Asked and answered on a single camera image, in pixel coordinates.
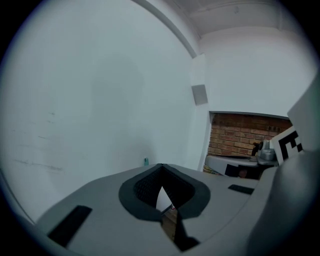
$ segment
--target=ceiling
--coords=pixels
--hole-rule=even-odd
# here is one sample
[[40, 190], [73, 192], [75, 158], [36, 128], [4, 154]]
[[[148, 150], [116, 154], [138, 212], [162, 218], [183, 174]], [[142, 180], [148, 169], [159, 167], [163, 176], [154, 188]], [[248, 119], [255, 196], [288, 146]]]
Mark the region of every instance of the ceiling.
[[237, 27], [268, 27], [300, 33], [292, 15], [277, 0], [172, 0], [199, 36]]

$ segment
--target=brick wall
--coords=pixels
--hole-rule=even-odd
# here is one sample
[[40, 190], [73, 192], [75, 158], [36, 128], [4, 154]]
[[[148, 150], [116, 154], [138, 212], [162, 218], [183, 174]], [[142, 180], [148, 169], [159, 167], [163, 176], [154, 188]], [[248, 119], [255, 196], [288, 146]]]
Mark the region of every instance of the brick wall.
[[270, 140], [291, 126], [288, 119], [247, 114], [215, 114], [207, 155], [251, 156], [253, 143]]

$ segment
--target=black rectangular slot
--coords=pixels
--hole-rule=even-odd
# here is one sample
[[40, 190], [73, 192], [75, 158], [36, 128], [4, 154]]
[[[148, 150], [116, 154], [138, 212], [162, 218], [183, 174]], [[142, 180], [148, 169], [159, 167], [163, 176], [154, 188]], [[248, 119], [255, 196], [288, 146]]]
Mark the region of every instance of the black rectangular slot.
[[48, 237], [66, 247], [91, 211], [92, 209], [87, 206], [78, 205], [49, 233]]
[[239, 185], [235, 185], [235, 184], [229, 186], [228, 189], [238, 191], [241, 193], [245, 193], [248, 195], [251, 195], [255, 190], [254, 188], [251, 188], [251, 187], [239, 186]]

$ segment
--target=gray square on wall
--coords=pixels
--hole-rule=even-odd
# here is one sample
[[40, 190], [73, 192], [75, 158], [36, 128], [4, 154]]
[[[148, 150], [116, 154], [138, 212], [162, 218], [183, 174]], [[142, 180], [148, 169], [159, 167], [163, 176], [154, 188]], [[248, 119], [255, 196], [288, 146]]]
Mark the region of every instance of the gray square on wall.
[[191, 87], [192, 87], [194, 102], [197, 106], [208, 103], [206, 87], [204, 84], [193, 85]]

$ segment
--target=wooden floor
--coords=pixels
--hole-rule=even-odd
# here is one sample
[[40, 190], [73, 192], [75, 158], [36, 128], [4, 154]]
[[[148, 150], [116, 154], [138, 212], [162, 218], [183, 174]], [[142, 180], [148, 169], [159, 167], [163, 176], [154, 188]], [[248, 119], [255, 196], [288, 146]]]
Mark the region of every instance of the wooden floor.
[[177, 210], [171, 208], [162, 215], [162, 228], [168, 237], [174, 241], [177, 226]]

